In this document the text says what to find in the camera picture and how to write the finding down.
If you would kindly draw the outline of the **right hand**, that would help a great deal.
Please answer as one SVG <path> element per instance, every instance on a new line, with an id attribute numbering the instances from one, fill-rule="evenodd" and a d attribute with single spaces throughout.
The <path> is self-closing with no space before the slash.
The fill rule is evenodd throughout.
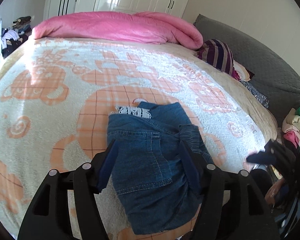
<path id="1" fill-rule="evenodd" d="M 275 197 L 281 189 L 282 185 L 285 183 L 285 179 L 281 178 L 277 182 L 275 182 L 272 187 L 266 193 L 264 199 L 270 208 L 273 208 L 275 205 Z"/>

